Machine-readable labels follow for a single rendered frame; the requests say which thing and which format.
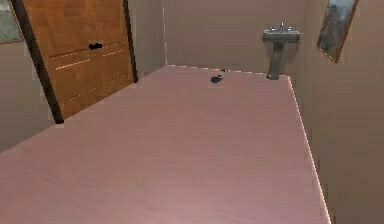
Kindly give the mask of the silver sink faucet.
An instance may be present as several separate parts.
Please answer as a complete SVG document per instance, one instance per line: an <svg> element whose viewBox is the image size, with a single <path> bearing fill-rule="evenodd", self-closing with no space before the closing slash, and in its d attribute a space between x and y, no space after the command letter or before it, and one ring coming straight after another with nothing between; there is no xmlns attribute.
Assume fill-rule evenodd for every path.
<svg viewBox="0 0 384 224"><path fill-rule="evenodd" d="M291 26L285 26L283 22L281 22L277 28L270 26L268 31L270 32L291 32L293 28Z"/></svg>

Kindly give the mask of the brown wooden room door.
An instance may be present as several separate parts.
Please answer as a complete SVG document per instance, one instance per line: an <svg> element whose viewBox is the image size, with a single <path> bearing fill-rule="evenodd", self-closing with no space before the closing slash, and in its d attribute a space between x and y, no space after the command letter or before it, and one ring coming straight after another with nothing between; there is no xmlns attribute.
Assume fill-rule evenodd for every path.
<svg viewBox="0 0 384 224"><path fill-rule="evenodd" d="M9 1L57 124L138 81L128 0Z"/></svg>

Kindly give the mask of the grey pedestal sink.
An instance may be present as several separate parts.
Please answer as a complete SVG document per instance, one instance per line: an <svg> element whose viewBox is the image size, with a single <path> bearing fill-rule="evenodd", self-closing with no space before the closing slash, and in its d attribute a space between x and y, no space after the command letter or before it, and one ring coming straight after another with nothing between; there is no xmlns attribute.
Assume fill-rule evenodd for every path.
<svg viewBox="0 0 384 224"><path fill-rule="evenodd" d="M301 33L295 30L278 31L275 28L264 30L262 41L273 45L270 66L266 78L278 80L280 76L280 63L283 49L286 43L299 43Z"/></svg>

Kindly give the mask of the brown framed wall picture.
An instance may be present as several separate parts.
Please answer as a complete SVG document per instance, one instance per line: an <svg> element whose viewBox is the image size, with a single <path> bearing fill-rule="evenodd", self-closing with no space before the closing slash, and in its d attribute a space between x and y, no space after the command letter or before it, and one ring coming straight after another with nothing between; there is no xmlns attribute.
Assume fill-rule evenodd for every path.
<svg viewBox="0 0 384 224"><path fill-rule="evenodd" d="M337 63L359 0L328 0L316 47Z"/></svg>

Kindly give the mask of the grey framed wall picture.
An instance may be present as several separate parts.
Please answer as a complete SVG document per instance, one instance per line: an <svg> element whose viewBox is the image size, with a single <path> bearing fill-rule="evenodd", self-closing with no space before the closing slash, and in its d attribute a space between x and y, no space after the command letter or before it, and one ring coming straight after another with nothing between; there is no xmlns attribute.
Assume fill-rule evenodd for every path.
<svg viewBox="0 0 384 224"><path fill-rule="evenodd" d="M0 0L0 45L22 42L23 36L9 0Z"/></svg>

